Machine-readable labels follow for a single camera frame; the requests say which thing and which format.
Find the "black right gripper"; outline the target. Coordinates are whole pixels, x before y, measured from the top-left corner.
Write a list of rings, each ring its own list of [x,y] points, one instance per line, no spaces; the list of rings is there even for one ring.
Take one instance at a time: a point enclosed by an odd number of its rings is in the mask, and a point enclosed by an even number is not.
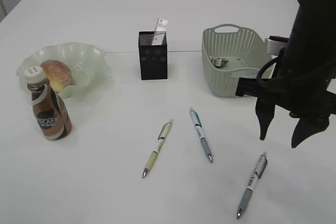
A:
[[[295,76],[281,71],[285,51],[282,48],[279,56],[266,63],[256,78],[239,78],[236,95],[258,98],[255,112],[262,141],[274,118],[275,105],[300,118],[291,139],[291,147],[296,148],[307,138],[328,128],[329,117],[325,115],[335,115],[335,94],[327,90],[335,76],[335,59]]]

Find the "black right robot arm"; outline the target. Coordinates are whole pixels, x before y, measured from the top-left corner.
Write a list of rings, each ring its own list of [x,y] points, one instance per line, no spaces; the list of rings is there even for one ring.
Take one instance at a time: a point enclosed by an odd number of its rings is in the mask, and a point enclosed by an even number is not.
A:
[[[325,131],[335,114],[335,94],[328,91],[335,78],[335,0],[297,1],[298,12],[286,44],[254,79],[240,78],[236,90],[239,97],[257,99],[261,140],[277,106],[298,119],[292,148]]]

